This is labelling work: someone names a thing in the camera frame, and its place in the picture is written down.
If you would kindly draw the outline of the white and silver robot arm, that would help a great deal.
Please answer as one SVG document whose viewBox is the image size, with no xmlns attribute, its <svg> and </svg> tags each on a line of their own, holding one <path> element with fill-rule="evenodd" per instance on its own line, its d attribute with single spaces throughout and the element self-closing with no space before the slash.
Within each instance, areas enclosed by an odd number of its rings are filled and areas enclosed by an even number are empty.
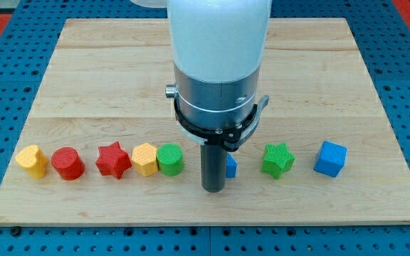
<svg viewBox="0 0 410 256">
<path fill-rule="evenodd" d="M 179 111 L 205 129 L 228 129 L 251 112 L 272 0 L 132 0 L 165 8 Z"/>
</svg>

